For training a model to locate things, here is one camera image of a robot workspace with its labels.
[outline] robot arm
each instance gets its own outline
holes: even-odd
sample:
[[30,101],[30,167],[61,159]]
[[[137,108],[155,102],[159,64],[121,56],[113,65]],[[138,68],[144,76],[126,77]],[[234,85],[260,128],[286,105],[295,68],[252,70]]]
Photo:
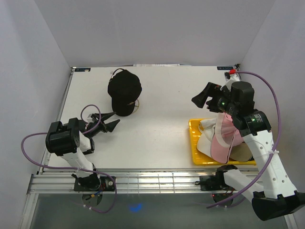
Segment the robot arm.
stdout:
[[[99,114],[91,114],[90,117],[93,123],[84,122],[77,118],[69,119],[67,124],[59,122],[51,123],[46,136],[46,147],[50,153],[55,153],[57,156],[65,159],[71,167],[84,168],[87,170],[96,170],[93,163],[87,160],[85,155],[94,152],[93,136],[102,132],[112,132],[120,120],[105,124],[105,120],[113,116],[115,113],[102,114],[101,123],[93,131],[86,133],[87,129],[91,129],[98,122]],[[76,171],[76,175],[72,175],[77,179],[82,187],[90,190],[97,190],[101,185],[101,180],[98,174],[92,172]]]
[[[192,101],[203,108],[206,104],[212,112],[226,112],[231,115],[233,125],[239,130],[250,148],[261,171],[266,164],[273,147],[271,126],[266,115],[254,109],[254,89],[251,84],[241,82],[236,74],[230,77],[224,86],[208,83],[205,89]],[[234,166],[222,166],[217,169],[216,178],[222,187],[241,190],[251,180]],[[278,151],[261,177],[263,186],[255,183],[243,195],[252,203],[256,215],[268,220],[293,213],[305,205],[305,193],[298,193],[290,181]]]

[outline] pink visor hat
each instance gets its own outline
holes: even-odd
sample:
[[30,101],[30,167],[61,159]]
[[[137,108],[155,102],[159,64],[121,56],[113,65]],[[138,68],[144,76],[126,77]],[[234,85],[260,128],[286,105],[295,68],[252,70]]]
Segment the pink visor hat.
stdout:
[[202,134],[197,149],[222,164],[228,162],[232,147],[244,141],[226,113],[218,113],[216,119],[202,120],[199,130]]

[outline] purple cable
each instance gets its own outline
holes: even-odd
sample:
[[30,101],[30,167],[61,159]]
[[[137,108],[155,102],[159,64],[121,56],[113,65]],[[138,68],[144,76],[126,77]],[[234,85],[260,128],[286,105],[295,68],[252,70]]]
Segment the purple cable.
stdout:
[[[221,207],[223,207],[223,208],[233,208],[233,207],[235,207],[235,206],[237,206],[237,205],[239,205],[240,203],[242,203],[244,200],[246,199],[246,197],[243,197],[243,198],[241,198],[237,203],[235,203],[235,204],[231,204],[231,205],[229,205],[229,206],[223,206],[223,205],[220,205]],[[197,203],[197,202],[194,202],[194,204],[200,204],[200,205],[209,205],[209,204],[205,204],[205,203]]]
[[[252,73],[252,72],[234,72],[234,73],[241,73],[241,74],[250,74],[250,75],[254,75],[258,78],[260,78],[271,90],[271,93],[273,95],[274,101],[275,101],[275,106],[276,106],[276,111],[277,111],[277,122],[278,122],[278,135],[277,135],[277,139],[275,141],[274,146],[272,147],[272,151],[275,151],[279,141],[280,141],[280,137],[281,137],[281,133],[282,133],[282,122],[281,122],[281,113],[280,113],[280,107],[278,105],[278,101],[277,101],[277,97],[275,95],[275,92],[273,90],[273,88],[271,87],[271,85],[260,75]],[[271,160],[272,160],[273,154],[269,155],[269,158],[266,162],[266,164],[264,165],[264,167],[262,168],[262,170],[257,174],[257,176],[246,186],[244,187],[242,190],[238,191],[237,193],[235,193],[234,195],[228,197],[227,199],[221,200],[217,203],[211,204],[209,206],[207,206],[206,208],[213,208],[217,205],[220,204],[224,204],[225,202],[236,198],[237,196],[241,195],[243,192],[245,192],[248,188],[250,188],[256,181],[258,181],[258,179],[262,176],[262,174],[265,172],[265,170],[267,169],[268,165],[270,164]]]
[[[96,125],[96,126],[98,126],[98,124],[101,122],[101,119],[102,119],[101,112],[100,112],[99,108],[98,108],[96,105],[93,105],[93,104],[87,105],[87,106],[85,106],[85,108],[87,108],[88,106],[94,106],[94,107],[96,107],[96,108],[98,109],[98,111],[99,111],[99,113],[100,113],[100,119],[99,119],[99,121],[98,121],[98,123],[97,123],[97,125]],[[94,130],[94,129],[96,128],[96,126],[94,126],[93,128],[91,128],[90,130],[88,130],[88,131],[86,131],[86,132],[83,132],[83,134],[84,134],[84,133],[88,133],[88,132]],[[97,173],[97,174],[102,174],[102,175],[104,175],[104,176],[107,176],[107,177],[113,182],[113,185],[114,185],[114,188],[115,188],[114,199],[113,199],[113,202],[112,202],[111,206],[110,206],[106,211],[100,211],[100,210],[97,210],[97,209],[96,209],[96,211],[98,211],[98,212],[100,212],[100,213],[107,213],[107,212],[109,212],[109,211],[113,208],[113,206],[114,206],[114,204],[115,204],[115,201],[116,201],[116,198],[117,198],[116,183],[115,183],[115,180],[114,180],[110,175],[108,175],[107,173],[100,172],[100,171],[88,170],[88,169],[77,168],[77,167],[53,167],[53,166],[46,166],[46,165],[42,165],[42,164],[40,164],[40,163],[38,163],[38,162],[32,160],[32,159],[27,155],[27,153],[26,153],[25,150],[24,150],[24,142],[25,142],[25,140],[26,140],[27,138],[29,138],[29,137],[32,137],[32,136],[36,136],[36,135],[46,135],[46,134],[47,134],[46,132],[35,133],[35,134],[31,134],[31,135],[25,136],[25,137],[23,138],[23,140],[21,141],[21,151],[22,151],[23,155],[25,156],[25,158],[26,158],[27,160],[29,160],[31,163],[33,163],[34,165],[37,165],[37,166],[40,166],[40,167],[43,167],[43,168],[49,168],[49,169],[74,169],[74,170],[81,170],[81,171],[84,171],[84,172]]]

